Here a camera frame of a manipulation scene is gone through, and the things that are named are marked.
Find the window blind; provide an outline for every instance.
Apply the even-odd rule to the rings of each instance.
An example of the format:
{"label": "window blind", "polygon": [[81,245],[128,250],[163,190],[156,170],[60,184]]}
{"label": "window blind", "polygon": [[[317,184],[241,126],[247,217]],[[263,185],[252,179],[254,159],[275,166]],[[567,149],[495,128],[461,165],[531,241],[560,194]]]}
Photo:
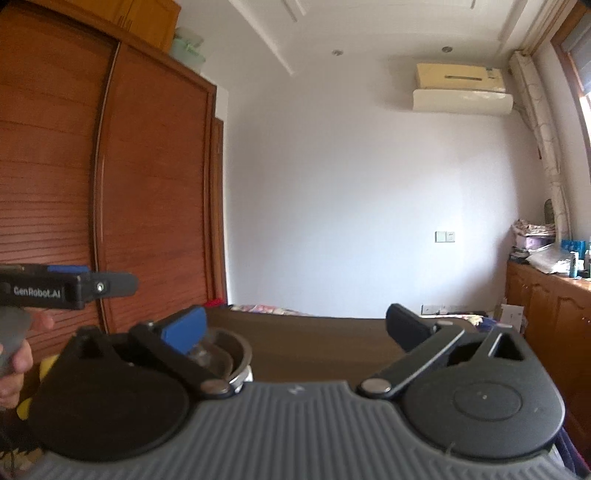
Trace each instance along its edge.
{"label": "window blind", "polygon": [[562,49],[570,54],[579,74],[583,93],[591,93],[591,12],[584,15],[565,41]]}

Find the hand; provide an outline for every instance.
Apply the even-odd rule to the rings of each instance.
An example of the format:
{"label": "hand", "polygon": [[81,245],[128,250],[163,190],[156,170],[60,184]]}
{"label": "hand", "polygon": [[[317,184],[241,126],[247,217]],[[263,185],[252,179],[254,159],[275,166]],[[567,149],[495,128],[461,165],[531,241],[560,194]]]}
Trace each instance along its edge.
{"label": "hand", "polygon": [[[32,330],[49,330],[55,323],[50,313],[45,311],[31,312],[33,323]],[[19,395],[22,389],[25,372],[33,367],[33,355],[31,346],[26,340],[22,341],[19,350],[12,356],[12,367],[14,373],[0,378],[0,407],[15,408],[18,404]]]}

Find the gray handle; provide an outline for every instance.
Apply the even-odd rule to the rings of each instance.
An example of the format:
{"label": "gray handle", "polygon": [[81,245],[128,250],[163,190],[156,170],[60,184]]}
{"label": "gray handle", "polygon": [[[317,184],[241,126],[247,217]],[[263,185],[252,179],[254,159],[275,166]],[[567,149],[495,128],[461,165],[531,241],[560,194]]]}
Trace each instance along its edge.
{"label": "gray handle", "polygon": [[12,370],[12,355],[21,347],[33,319],[28,312],[18,307],[0,307],[0,377]]}

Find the gray ribbed surface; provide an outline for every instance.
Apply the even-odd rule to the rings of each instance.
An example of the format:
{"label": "gray ribbed surface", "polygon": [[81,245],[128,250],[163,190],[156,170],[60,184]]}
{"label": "gray ribbed surface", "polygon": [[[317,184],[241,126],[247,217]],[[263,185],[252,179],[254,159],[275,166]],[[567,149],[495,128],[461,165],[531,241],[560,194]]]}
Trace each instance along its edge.
{"label": "gray ribbed surface", "polygon": [[171,441],[135,459],[81,463],[49,453],[28,480],[551,480],[546,456],[483,465],[420,442],[396,409],[345,382],[246,384],[206,402]]}

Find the louvered wood panel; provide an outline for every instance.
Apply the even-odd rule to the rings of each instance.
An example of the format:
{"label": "louvered wood panel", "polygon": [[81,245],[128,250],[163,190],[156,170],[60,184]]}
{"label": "louvered wood panel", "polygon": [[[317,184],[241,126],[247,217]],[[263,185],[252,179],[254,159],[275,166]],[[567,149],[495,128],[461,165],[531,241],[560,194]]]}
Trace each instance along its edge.
{"label": "louvered wood panel", "polygon": [[99,146],[101,270],[130,271],[136,295],[105,301],[110,332],[207,300],[203,169],[215,91],[121,45]]}
{"label": "louvered wood panel", "polygon": [[[0,262],[92,266],[95,136],[115,42],[25,2],[0,12]],[[61,349],[97,305],[29,337]]]}

